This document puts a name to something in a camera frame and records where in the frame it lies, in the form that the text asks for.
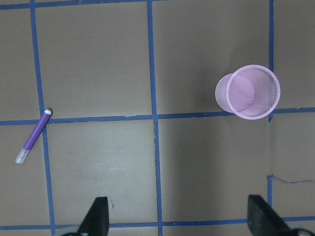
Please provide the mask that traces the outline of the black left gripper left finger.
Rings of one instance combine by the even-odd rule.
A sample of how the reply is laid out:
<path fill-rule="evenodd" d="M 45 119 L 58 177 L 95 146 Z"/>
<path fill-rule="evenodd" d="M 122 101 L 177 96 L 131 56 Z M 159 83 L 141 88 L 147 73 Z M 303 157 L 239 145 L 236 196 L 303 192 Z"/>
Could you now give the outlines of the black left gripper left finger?
<path fill-rule="evenodd" d="M 106 236 L 109 232 L 107 197 L 95 198 L 76 234 L 79 236 Z"/>

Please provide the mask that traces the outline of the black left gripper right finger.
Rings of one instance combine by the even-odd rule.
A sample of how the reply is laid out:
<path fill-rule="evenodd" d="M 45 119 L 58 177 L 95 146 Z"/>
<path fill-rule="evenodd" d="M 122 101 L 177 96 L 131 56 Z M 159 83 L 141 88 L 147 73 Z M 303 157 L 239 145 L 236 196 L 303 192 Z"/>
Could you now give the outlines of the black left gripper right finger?
<path fill-rule="evenodd" d="M 253 236 L 289 236 L 290 227 L 260 195 L 248 196 L 247 224 Z"/>

